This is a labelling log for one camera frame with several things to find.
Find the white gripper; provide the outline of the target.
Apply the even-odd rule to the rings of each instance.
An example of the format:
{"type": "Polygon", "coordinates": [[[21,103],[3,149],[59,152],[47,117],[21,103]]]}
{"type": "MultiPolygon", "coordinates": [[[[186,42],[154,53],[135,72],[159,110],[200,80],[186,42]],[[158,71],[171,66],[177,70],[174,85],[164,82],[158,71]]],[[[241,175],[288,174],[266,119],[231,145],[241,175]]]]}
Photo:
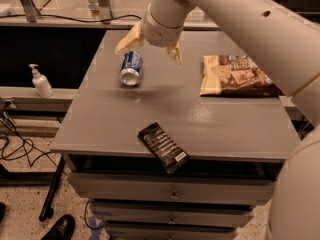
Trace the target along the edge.
{"type": "Polygon", "coordinates": [[[116,48],[115,53],[120,55],[130,50],[136,50],[144,45],[144,39],[153,46],[167,47],[167,54],[178,65],[182,64],[182,55],[179,41],[183,27],[167,27],[158,23],[151,14],[151,6],[140,23],[134,25],[127,35],[121,39],[116,48]]]}

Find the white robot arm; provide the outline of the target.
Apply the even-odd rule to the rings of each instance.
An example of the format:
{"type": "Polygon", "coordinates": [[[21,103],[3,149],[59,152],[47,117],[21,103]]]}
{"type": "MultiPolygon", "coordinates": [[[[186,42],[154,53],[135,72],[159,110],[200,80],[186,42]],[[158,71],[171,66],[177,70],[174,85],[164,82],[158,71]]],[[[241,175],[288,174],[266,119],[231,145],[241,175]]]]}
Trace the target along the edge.
{"type": "Polygon", "coordinates": [[[272,0],[152,0],[117,52],[149,42],[179,59],[176,45],[194,8],[247,53],[313,125],[279,174],[266,240],[320,240],[319,28],[272,0]]]}

